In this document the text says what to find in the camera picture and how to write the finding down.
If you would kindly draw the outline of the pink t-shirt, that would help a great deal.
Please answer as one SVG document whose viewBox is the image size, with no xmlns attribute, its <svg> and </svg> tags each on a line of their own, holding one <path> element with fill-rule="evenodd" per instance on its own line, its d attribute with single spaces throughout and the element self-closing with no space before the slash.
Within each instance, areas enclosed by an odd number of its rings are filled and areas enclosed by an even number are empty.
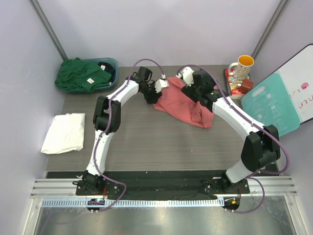
<svg viewBox="0 0 313 235">
<path fill-rule="evenodd" d="M 166 112 L 187 124 L 204 129 L 212 127 L 214 114 L 207 108 L 188 98 L 181 89 L 184 84 L 177 77 L 168 78 L 169 87 L 162 91 L 162 96 L 153 105 L 155 110 Z"/>
</svg>

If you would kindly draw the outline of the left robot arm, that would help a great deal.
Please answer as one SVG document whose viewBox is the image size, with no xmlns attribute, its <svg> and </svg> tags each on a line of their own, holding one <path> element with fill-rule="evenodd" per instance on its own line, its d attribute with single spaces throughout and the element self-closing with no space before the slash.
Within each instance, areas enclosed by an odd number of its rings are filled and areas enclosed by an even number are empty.
<svg viewBox="0 0 313 235">
<path fill-rule="evenodd" d="M 90 161 L 82 179 L 73 182 L 77 195 L 100 195 L 104 192 L 106 179 L 102 174 L 110 142 L 121 124 L 122 106 L 137 93 L 142 93 L 149 104 L 155 104 L 161 97 L 155 89 L 152 74 L 150 69 L 140 67 L 112 94 L 98 97 L 93 114 L 95 140 Z"/>
</svg>

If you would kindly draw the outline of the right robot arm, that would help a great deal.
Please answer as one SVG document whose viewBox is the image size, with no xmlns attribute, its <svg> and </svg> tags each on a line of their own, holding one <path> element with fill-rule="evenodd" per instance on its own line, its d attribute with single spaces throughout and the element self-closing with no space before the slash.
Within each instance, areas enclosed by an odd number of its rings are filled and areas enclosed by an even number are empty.
<svg viewBox="0 0 313 235">
<path fill-rule="evenodd" d="M 185 85 L 181 91 L 226 121 L 244 140 L 240 160 L 222 173 L 219 187 L 233 193 L 246 177 L 280 158 L 278 130 L 265 126 L 241 110 L 206 71 L 184 67 L 177 77 Z"/>
</svg>

